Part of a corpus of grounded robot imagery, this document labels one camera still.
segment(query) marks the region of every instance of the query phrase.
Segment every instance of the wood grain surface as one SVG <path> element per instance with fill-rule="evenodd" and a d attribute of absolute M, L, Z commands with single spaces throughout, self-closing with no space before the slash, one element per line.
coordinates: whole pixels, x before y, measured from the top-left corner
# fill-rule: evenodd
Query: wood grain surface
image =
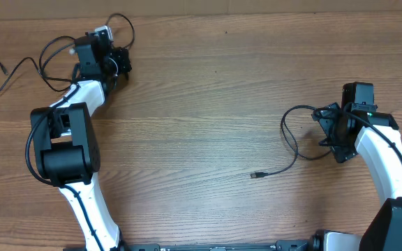
<path fill-rule="evenodd" d="M 0 0 L 0 20 L 402 10 L 398 0 Z"/>
<path fill-rule="evenodd" d="M 12 70 L 60 35 L 105 19 L 0 22 L 0 59 Z M 402 12 L 134 17 L 133 71 L 93 117 L 100 185 L 129 243 L 248 243 L 308 238 L 316 229 L 363 234 L 380 207 L 360 157 L 292 160 L 279 123 L 294 105 L 341 101 L 348 82 L 375 84 L 380 112 L 402 134 Z M 115 44 L 131 30 L 113 20 Z M 77 61 L 55 58 L 49 75 Z M 0 71 L 0 85 L 6 76 Z M 30 62 L 0 95 L 0 250 L 84 245 L 70 206 L 24 161 L 29 114 L 59 98 Z M 324 135 L 310 111 L 287 119 L 301 152 Z"/>

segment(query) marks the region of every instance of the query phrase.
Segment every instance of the robotic arm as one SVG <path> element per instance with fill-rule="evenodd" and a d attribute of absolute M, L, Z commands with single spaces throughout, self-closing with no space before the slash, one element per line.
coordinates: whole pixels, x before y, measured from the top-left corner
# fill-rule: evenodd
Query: robotic arm
<path fill-rule="evenodd" d="M 401 157 L 378 134 L 393 143 L 402 156 L 399 127 L 391 114 L 376 112 L 373 85 L 359 82 L 344 85 L 341 105 L 342 109 L 334 103 L 319 114 L 313 113 L 313 119 L 319 121 L 327 136 L 320 144 L 329 146 L 339 163 L 360 154 L 370 170 L 381 205 L 388 198 L 402 197 Z"/>
<path fill-rule="evenodd" d="M 102 26 L 75 40 L 80 62 L 79 78 L 70 91 L 50 107 L 31 113 L 38 173 L 50 179 L 67 198 L 82 228 L 86 248 L 82 250 L 124 250 L 119 227 L 112 220 L 98 182 L 100 153 L 91 115 L 117 85 L 117 76 L 131 70 L 128 50 L 112 46 L 111 28 Z M 70 141 L 51 139 L 71 136 Z"/>
<path fill-rule="evenodd" d="M 344 85 L 342 108 L 333 103 L 312 115 L 327 136 L 320 145 L 328 146 L 337 162 L 363 157 L 381 203 L 363 236 L 318 231 L 311 238 L 314 250 L 402 250 L 401 135 L 393 116 L 377 108 L 373 85 L 355 82 Z"/>

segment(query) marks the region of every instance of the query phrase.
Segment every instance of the cable connector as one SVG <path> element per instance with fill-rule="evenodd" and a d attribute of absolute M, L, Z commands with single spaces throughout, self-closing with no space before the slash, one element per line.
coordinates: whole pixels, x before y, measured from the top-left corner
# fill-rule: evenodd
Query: cable connector
<path fill-rule="evenodd" d="M 2 64 L 1 64 L 1 70 L 3 71 L 5 76 L 8 75 L 8 71 L 7 71 L 6 67 L 4 67 Z"/>
<path fill-rule="evenodd" d="M 264 178 L 268 176 L 268 173 L 265 172 L 255 172 L 251 174 L 251 178 Z"/>

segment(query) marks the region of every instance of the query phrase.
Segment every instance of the white robotic arm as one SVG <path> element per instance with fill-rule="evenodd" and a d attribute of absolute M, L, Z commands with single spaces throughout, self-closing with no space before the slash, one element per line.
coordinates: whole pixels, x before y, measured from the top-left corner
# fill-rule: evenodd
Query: white robotic arm
<path fill-rule="evenodd" d="M 375 127 L 395 143 L 402 155 L 400 132 L 389 126 Z M 357 136 L 355 147 L 370 170 L 380 204 L 383 205 L 387 198 L 402 197 L 402 164 L 389 144 L 371 128 L 363 127 Z"/>
<path fill-rule="evenodd" d="M 102 84 L 99 81 L 86 80 L 78 82 L 78 85 L 80 87 L 77 90 L 77 93 L 71 98 L 67 99 L 67 102 L 58 108 L 66 108 L 72 104 L 85 102 L 88 107 L 89 115 L 91 116 L 96 108 L 105 102 Z M 70 93 L 76 90 L 76 88 L 77 85 L 73 84 L 65 97 L 68 97 Z M 72 131 L 70 129 L 61 134 L 61 136 L 68 135 L 72 136 Z M 81 203 L 86 210 L 88 220 L 96 232 L 103 250 L 117 248 L 121 240 L 120 230 L 119 227 L 114 223 L 114 220 L 111 218 L 105 200 L 103 199 L 102 191 L 98 182 L 98 173 L 95 172 L 92 174 L 90 184 L 85 184 L 83 181 L 80 181 L 77 183 L 69 183 L 67 186 L 73 188 L 74 191 L 79 193 Z M 92 232 L 89 228 L 87 219 L 85 218 L 80 201 L 77 200 L 71 190 L 67 188 L 59 188 L 59 190 L 68 200 L 70 206 L 74 210 L 75 217 L 82 228 L 84 238 L 86 240 L 86 250 L 100 251 L 101 249 L 99 248 L 99 243 L 97 243 L 96 238 L 92 236 Z"/>
<path fill-rule="evenodd" d="M 120 251 L 125 248 L 121 232 L 110 216 L 98 182 L 101 160 L 91 115 L 115 89 L 118 75 L 123 73 L 128 78 L 128 50 L 112 45 L 108 26 L 74 43 L 79 76 L 74 73 L 74 84 L 62 99 L 31 113 L 36 164 L 43 180 L 36 178 L 58 187 L 69 201 L 86 240 L 82 250 Z M 51 140 L 65 136 L 71 139 Z"/>

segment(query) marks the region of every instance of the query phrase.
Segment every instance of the black base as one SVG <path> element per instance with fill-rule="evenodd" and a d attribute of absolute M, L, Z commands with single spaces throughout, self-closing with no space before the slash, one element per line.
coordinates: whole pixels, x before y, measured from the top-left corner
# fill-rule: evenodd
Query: black base
<path fill-rule="evenodd" d="M 277 241 L 276 243 L 206 244 L 206 245 L 129 245 L 128 251 L 307 251 L 308 240 Z M 63 249 L 85 251 L 85 249 Z"/>

